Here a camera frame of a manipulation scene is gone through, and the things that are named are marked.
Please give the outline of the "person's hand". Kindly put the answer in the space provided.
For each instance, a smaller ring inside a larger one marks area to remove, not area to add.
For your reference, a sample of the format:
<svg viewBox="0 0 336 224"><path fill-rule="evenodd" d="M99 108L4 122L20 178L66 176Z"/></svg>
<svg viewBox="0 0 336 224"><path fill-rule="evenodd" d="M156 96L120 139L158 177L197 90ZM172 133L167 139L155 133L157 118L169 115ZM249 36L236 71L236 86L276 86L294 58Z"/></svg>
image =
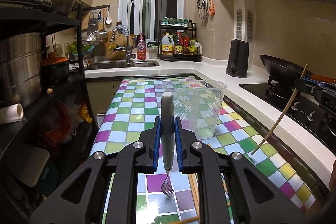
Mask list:
<svg viewBox="0 0 336 224"><path fill-rule="evenodd" d="M330 181L329 181L330 190L335 189L335 187L336 187L336 160L333 163L333 170L331 172Z"/></svg>

